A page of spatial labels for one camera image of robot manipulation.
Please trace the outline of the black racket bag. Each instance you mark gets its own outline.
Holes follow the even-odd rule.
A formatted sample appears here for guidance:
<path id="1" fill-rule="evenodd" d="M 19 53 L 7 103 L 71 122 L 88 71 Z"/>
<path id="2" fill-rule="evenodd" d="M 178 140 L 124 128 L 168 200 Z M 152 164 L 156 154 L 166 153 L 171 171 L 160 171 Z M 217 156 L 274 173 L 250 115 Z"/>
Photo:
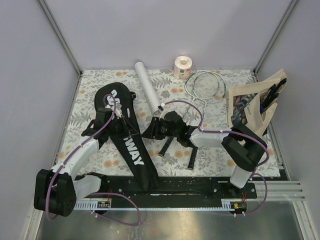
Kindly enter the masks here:
<path id="1" fill-rule="evenodd" d="M 121 104 L 122 114 L 130 128 L 130 136 L 111 136 L 111 123 L 106 127 L 109 137 L 116 146 L 128 167 L 133 173 L 135 180 L 145 192 L 152 190 L 158 185 L 158 172 L 143 143 L 139 124 L 134 110 L 136 94 L 130 91 L 123 83 L 113 82 L 100 88 L 94 98 L 96 110 L 105 106 Z"/>

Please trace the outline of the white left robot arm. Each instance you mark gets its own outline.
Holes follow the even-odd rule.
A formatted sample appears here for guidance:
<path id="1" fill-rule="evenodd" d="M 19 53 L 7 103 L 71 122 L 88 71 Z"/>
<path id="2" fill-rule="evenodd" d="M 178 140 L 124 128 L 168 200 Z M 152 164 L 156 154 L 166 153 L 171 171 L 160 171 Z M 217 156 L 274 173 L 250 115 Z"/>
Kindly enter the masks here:
<path id="1" fill-rule="evenodd" d="M 90 195 L 106 196 L 109 191 L 106 175 L 78 173 L 110 136 L 129 135 L 125 119 L 119 107 L 100 107 L 95 119 L 82 133 L 78 145 L 62 162 L 37 173 L 34 208 L 44 211 L 47 219 L 52 221 L 57 216 L 69 216 L 78 200 Z"/>

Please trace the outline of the pink toilet paper roll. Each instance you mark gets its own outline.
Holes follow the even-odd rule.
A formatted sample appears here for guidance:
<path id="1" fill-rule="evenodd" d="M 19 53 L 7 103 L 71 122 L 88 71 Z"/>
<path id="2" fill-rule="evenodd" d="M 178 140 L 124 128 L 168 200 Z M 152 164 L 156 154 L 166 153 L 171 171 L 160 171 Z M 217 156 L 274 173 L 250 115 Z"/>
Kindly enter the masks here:
<path id="1" fill-rule="evenodd" d="M 186 80 L 192 70 L 192 59 L 186 55 L 178 56 L 174 61 L 173 76 L 178 80 Z"/>

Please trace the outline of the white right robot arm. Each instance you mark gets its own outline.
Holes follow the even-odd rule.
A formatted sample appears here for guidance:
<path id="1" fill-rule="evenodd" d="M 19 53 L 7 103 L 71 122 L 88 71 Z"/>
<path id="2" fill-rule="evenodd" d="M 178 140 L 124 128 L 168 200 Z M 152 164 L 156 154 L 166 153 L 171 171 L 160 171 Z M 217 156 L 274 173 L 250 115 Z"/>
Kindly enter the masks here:
<path id="1" fill-rule="evenodd" d="M 231 129 L 200 130 L 198 126 L 187 125 L 175 111 L 167 112 L 164 117 L 153 117 L 142 137 L 153 140 L 172 137 L 186 148 L 225 149 L 235 163 L 227 186 L 233 198 L 245 193 L 247 181 L 267 151 L 267 144 L 242 123 Z"/>

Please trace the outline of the beige tote bag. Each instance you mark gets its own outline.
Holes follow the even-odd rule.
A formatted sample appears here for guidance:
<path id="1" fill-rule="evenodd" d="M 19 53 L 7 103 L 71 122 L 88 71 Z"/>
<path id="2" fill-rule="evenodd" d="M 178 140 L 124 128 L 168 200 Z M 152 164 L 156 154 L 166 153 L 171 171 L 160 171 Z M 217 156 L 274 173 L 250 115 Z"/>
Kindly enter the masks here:
<path id="1" fill-rule="evenodd" d="M 228 126 L 241 123 L 257 136 L 265 135 L 278 106 L 277 98 L 286 84 L 287 74 L 281 69 L 261 82 L 230 87 Z"/>

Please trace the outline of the white shuttlecock tube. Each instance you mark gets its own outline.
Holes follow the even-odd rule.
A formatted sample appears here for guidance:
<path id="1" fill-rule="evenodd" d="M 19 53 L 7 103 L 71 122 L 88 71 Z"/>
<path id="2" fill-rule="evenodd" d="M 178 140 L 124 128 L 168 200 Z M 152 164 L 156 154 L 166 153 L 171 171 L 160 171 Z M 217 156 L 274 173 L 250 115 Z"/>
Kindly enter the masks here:
<path id="1" fill-rule="evenodd" d="M 158 106 L 161 105 L 155 88 L 151 84 L 150 77 L 143 62 L 139 61 L 134 65 L 135 72 L 137 74 L 140 86 L 146 98 L 148 107 L 153 116 L 160 116 L 161 110 Z"/>

